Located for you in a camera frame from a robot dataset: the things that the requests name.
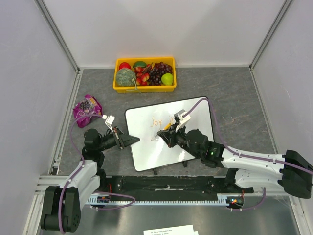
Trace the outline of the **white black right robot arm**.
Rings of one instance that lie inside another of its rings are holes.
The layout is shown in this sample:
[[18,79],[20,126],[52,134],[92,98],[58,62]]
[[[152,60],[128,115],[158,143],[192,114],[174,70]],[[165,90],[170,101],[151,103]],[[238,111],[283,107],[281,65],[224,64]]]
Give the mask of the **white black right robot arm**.
[[227,168],[224,187],[234,193],[240,188],[274,188],[310,199],[313,186],[313,166],[298,152],[260,154],[225,147],[210,141],[199,129],[189,132],[171,126],[157,132],[169,148],[179,146],[211,168]]

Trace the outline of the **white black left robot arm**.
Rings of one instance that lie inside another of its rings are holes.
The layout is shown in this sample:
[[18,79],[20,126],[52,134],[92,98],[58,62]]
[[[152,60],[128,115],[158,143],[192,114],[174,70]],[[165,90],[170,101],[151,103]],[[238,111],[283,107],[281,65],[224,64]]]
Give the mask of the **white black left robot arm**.
[[91,195],[106,190],[108,183],[102,169],[104,151],[117,147],[124,149],[139,142],[138,137],[124,134],[117,127],[101,135],[96,129],[84,133],[82,158],[66,181],[48,186],[44,193],[40,220],[42,230],[73,233],[77,230],[81,210]]

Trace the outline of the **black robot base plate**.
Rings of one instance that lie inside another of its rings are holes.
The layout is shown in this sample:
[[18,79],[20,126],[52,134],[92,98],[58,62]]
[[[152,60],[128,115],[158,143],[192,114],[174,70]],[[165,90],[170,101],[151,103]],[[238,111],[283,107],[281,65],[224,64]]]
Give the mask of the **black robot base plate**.
[[100,191],[117,193],[111,200],[127,200],[126,195],[139,201],[215,201],[218,194],[254,192],[241,188],[226,177],[213,176],[112,176],[107,177]]

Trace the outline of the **white whiteboard black frame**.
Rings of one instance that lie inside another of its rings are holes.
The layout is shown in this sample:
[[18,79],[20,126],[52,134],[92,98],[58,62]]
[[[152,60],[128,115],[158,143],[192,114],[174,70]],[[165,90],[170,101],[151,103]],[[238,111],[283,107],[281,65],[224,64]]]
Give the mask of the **white whiteboard black frame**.
[[185,150],[191,130],[214,141],[210,108],[200,97],[130,108],[125,120],[129,135],[139,138],[131,145],[138,172],[193,160]]

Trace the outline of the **white marker pen orange tip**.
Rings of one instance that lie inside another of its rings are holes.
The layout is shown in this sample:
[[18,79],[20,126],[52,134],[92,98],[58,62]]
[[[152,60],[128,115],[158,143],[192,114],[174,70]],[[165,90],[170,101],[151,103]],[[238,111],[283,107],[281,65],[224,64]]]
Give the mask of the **white marker pen orange tip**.
[[160,133],[163,133],[165,131],[168,131],[171,127],[171,124],[169,123],[166,127],[164,127],[162,130],[157,131],[156,135],[151,138],[151,141],[155,141],[160,138]]

